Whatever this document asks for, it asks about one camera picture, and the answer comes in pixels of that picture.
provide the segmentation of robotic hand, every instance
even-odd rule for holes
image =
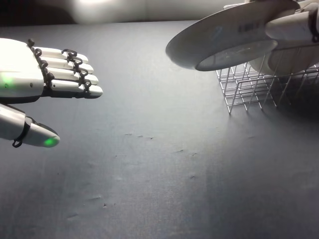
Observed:
[[[31,103],[40,97],[94,99],[103,94],[88,58],[75,51],[0,38],[0,52],[0,137],[14,140],[14,147],[22,143],[54,147],[60,138],[7,104]]]

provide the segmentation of table surface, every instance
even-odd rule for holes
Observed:
[[[0,28],[86,55],[104,90],[15,105],[61,143],[0,140],[0,238],[318,238],[318,118],[257,105],[230,116],[214,72],[165,55],[191,23]]]

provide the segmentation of white plate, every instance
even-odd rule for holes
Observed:
[[[235,66],[275,49],[277,42],[265,34],[265,24],[299,8],[290,0],[256,1],[232,7],[191,25],[167,45],[166,53],[177,65],[199,71]]]

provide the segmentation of metal wire rack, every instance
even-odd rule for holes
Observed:
[[[279,77],[257,72],[249,63],[217,70],[216,74],[228,112],[231,114],[234,106],[244,105],[248,111],[252,104],[258,104],[263,110],[266,102],[269,101],[273,102],[275,107],[278,107],[283,101],[291,104],[291,99],[300,98],[316,85],[319,64]]]

